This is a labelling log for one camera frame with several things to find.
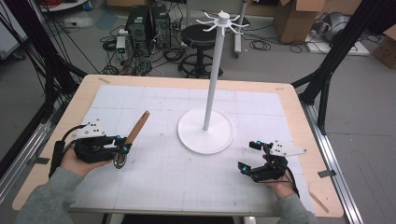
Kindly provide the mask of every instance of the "grid paper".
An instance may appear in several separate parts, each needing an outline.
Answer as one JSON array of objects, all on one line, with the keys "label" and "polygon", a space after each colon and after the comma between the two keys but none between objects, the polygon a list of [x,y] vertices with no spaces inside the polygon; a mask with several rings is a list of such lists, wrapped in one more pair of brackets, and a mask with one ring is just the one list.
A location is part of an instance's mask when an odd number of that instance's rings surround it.
[{"label": "grid paper", "polygon": [[[183,145],[177,125],[191,109],[205,107],[207,93],[102,86],[83,124],[99,119],[106,135],[123,137],[144,111],[148,110],[150,116],[136,137],[125,166],[118,170],[109,164],[90,172],[78,187],[72,207],[125,213],[275,216],[276,197],[272,190],[241,175],[237,163],[251,167],[265,164],[263,151],[249,148],[249,141],[292,143],[278,95],[216,90],[213,109],[231,121],[233,141],[217,154],[202,155]],[[314,212],[298,158],[287,159],[304,206]]]}]

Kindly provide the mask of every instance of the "computer tower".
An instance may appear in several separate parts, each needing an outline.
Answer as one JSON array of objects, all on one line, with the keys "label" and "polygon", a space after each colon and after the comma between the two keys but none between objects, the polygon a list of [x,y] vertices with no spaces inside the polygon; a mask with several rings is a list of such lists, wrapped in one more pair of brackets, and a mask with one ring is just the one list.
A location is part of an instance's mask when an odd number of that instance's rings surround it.
[{"label": "computer tower", "polygon": [[154,36],[157,41],[157,46],[161,49],[171,48],[171,29],[170,17],[166,9],[166,5],[153,5],[152,18],[154,21]]},{"label": "computer tower", "polygon": [[149,56],[153,38],[149,7],[132,6],[124,29],[128,31],[134,56]]}]

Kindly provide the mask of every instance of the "black chair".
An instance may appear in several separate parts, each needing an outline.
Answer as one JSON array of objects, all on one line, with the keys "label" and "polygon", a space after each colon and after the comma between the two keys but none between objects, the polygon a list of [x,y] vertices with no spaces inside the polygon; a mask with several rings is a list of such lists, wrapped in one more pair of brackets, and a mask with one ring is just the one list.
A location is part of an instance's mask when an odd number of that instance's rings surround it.
[{"label": "black chair", "polygon": [[[179,64],[178,71],[184,71],[186,77],[210,77],[211,68],[207,71],[206,68],[212,66],[213,58],[204,54],[204,50],[213,49],[216,44],[217,30],[213,29],[210,32],[205,32],[204,29],[209,29],[210,26],[203,24],[194,24],[186,27],[181,32],[181,40],[189,47],[197,49],[196,54],[187,55]],[[210,63],[204,63],[204,58],[208,58]]]}]

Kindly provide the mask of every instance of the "hand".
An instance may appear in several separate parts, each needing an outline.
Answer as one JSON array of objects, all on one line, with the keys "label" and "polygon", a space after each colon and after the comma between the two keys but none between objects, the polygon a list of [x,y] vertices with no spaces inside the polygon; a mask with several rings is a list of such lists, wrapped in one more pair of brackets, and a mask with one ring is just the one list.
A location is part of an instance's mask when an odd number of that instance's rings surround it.
[{"label": "hand", "polygon": [[263,183],[266,183],[270,188],[273,189],[275,196],[278,199],[282,199],[294,194],[293,185],[289,182],[285,175],[281,176],[278,180],[269,179],[263,181]]},{"label": "hand", "polygon": [[77,158],[72,147],[67,149],[62,159],[61,167],[77,175],[85,177],[91,170],[109,164],[111,161],[99,161],[95,163],[86,163]]}]

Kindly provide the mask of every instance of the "gray sleeve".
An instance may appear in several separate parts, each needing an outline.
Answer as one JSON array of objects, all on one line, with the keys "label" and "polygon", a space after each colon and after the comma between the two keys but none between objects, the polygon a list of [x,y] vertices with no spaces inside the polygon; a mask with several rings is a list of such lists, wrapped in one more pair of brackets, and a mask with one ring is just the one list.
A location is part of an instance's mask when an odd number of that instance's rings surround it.
[{"label": "gray sleeve", "polygon": [[280,213],[278,224],[319,223],[313,213],[306,211],[296,194],[278,200],[276,207]]},{"label": "gray sleeve", "polygon": [[73,223],[68,215],[76,187],[83,178],[58,167],[49,182],[33,190],[15,223]]}]

